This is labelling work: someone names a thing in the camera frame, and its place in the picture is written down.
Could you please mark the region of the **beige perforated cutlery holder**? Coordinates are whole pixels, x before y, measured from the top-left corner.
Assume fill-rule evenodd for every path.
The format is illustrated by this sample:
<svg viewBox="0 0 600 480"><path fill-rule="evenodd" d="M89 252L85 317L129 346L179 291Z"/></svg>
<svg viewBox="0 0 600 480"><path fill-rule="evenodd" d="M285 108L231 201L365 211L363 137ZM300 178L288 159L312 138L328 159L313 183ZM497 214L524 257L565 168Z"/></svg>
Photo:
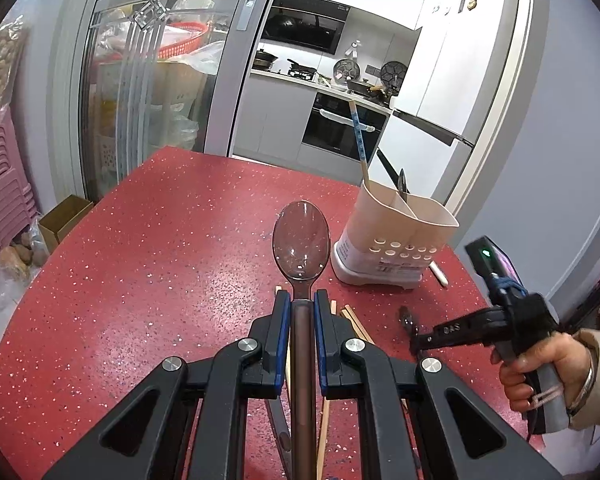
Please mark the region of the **beige perforated cutlery holder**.
<svg viewBox="0 0 600 480"><path fill-rule="evenodd" d="M411 194L402 200L394 188L368 181L332 245L332 268L348 285L413 289L459 226L430 197Z"/></svg>

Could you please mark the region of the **black built-in oven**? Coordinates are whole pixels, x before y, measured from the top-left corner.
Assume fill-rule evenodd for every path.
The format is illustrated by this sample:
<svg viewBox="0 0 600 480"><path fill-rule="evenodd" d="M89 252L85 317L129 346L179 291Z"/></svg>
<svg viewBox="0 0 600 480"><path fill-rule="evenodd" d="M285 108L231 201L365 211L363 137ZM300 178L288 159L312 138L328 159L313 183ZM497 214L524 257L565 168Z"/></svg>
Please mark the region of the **black built-in oven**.
<svg viewBox="0 0 600 480"><path fill-rule="evenodd" d="M360 104L356 106L356 110L365 156L370 160L384 130L387 116ZM330 94L317 92L302 142L358 160L358 144L356 144L349 102Z"/></svg>

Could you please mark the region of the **small cardboard box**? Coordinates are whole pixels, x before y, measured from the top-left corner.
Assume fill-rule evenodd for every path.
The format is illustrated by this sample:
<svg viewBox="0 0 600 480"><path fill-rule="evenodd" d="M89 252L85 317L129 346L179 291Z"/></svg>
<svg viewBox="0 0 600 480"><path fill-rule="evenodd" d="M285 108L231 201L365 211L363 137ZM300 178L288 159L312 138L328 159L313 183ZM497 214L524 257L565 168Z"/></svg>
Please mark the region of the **small cardboard box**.
<svg viewBox="0 0 600 480"><path fill-rule="evenodd" d="M38 220L38 227L50 254L93 207L94 203L90 200L69 195Z"/></svg>

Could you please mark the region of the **white handled utensil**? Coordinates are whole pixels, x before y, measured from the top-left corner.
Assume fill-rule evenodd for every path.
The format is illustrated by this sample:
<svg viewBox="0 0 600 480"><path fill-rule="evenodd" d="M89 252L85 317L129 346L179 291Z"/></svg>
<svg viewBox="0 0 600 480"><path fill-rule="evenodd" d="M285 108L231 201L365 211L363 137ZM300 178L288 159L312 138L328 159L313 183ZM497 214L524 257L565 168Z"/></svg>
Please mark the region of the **white handled utensil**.
<svg viewBox="0 0 600 480"><path fill-rule="evenodd" d="M443 288L447 288L449 286L448 278L443 273L440 266L437 265L437 263L435 263L434 261L431 261L430 265L429 265L429 269L430 269L431 273L434 274L434 277L437 279L437 281Z"/></svg>

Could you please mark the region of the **black range hood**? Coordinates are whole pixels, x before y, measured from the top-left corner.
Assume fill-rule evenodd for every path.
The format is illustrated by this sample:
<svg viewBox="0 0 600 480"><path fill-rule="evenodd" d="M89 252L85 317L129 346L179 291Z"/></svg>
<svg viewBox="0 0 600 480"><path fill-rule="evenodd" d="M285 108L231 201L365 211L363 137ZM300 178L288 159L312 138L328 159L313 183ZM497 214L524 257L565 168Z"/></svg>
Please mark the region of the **black range hood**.
<svg viewBox="0 0 600 480"><path fill-rule="evenodd" d="M273 0L262 39L334 55L349 12L332 0Z"/></svg>

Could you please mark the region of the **glass sliding door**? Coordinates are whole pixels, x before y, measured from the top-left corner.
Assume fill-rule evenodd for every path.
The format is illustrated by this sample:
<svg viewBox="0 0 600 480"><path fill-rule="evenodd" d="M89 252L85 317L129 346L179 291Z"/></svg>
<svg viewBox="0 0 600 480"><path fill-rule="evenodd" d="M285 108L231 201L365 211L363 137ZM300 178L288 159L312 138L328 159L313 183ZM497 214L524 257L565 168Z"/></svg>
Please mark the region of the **glass sliding door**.
<svg viewBox="0 0 600 480"><path fill-rule="evenodd" d="M230 156L272 0L62 0L46 106L57 198L99 200L159 148ZM166 25L209 24L160 60Z"/></svg>

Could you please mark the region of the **yellow floral wooden chopstick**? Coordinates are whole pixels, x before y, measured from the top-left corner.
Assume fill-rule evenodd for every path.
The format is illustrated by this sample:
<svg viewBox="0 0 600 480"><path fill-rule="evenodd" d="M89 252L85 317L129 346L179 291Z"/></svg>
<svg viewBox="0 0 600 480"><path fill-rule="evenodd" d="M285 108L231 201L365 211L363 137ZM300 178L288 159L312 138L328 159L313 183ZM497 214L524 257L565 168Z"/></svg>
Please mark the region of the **yellow floral wooden chopstick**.
<svg viewBox="0 0 600 480"><path fill-rule="evenodd" d="M280 285L275 286L276 294L283 290L283 287ZM286 361L285 361L285 379L286 379L286 391L287 391L287 401L289 407L291 406L291 348L290 348L290 332L287 338L287 351L286 351Z"/></svg>

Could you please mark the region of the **plain bamboo chopstick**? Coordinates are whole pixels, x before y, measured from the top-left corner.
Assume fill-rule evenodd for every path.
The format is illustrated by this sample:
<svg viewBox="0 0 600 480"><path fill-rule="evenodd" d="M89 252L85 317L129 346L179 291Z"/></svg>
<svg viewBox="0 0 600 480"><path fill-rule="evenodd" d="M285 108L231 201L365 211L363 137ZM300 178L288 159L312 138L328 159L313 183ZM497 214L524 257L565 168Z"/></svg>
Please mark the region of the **plain bamboo chopstick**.
<svg viewBox="0 0 600 480"><path fill-rule="evenodd" d="M326 445L327 445L327 437L328 437L328 426L329 426L329 411L330 411L330 401L328 399L324 398L323 406L322 406L320 434L318 435L318 445L317 445L317 461L316 461L316 478L317 478L317 480L321 480L321 478L323 478Z"/></svg>
<svg viewBox="0 0 600 480"><path fill-rule="evenodd" d="M341 309L340 315L344 318L347 318L351 322L355 333L358 335L358 338L363 339L370 344L375 343L373 338L370 336L370 333L366 330L358 316L355 314L354 310L351 308L350 304L346 304Z"/></svg>

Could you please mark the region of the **blue patterned wooden chopstick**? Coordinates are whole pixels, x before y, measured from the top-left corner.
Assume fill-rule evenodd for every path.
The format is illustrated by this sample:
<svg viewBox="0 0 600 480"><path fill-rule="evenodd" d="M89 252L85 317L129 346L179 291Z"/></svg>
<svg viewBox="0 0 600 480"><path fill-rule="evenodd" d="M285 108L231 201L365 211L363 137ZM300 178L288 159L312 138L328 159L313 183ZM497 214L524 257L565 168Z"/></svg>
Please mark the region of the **blue patterned wooden chopstick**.
<svg viewBox="0 0 600 480"><path fill-rule="evenodd" d="M363 182L365 186L368 187L368 182L370 182L370 176L368 175L368 163L366 159L366 151L364 146L360 118L358 118L358 109L356 108L356 104L354 101L349 101L349 110L353 125L352 128L354 130L355 135L356 148L358 149L358 159L360 160L362 168Z"/></svg>

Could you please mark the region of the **white refrigerator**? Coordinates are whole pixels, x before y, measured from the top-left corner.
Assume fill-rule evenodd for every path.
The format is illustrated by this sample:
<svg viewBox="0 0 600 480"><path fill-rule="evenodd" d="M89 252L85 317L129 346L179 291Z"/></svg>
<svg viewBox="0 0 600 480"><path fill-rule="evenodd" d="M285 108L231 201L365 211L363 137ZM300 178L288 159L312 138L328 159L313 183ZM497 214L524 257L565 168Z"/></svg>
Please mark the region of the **white refrigerator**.
<svg viewBox="0 0 600 480"><path fill-rule="evenodd" d="M513 38L519 0L425 0L419 38L370 178L446 202L477 146Z"/></svg>

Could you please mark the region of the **red plastic basket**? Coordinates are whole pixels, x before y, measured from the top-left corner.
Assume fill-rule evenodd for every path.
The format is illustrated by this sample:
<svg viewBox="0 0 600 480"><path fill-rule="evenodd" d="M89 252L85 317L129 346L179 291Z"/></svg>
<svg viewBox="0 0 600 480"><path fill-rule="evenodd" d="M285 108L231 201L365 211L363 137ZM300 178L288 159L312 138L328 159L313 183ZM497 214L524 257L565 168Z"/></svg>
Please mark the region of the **red plastic basket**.
<svg viewBox="0 0 600 480"><path fill-rule="evenodd" d="M166 25L157 56L160 60L168 60L192 53L204 45L208 32L208 23L177 22Z"/></svg>

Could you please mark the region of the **bag of round nuts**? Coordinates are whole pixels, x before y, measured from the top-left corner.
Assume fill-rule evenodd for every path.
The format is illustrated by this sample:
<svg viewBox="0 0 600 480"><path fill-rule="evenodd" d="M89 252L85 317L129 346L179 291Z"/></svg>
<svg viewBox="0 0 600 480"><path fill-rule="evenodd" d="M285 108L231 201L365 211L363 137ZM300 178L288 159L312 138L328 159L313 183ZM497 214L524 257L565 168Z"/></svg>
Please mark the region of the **bag of round nuts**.
<svg viewBox="0 0 600 480"><path fill-rule="evenodd" d="M12 98L12 85L27 36L23 15L17 15L0 26L0 109Z"/></svg>

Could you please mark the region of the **pink plastic stool stack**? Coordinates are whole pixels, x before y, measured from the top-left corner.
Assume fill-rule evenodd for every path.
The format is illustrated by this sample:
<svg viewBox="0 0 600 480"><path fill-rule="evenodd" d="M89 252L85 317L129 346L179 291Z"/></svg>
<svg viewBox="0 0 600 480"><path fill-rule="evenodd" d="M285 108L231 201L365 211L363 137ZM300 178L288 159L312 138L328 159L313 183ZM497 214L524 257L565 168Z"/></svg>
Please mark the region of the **pink plastic stool stack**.
<svg viewBox="0 0 600 480"><path fill-rule="evenodd" d="M34 194L20 157L12 113L0 110L0 252L31 225L36 211Z"/></svg>

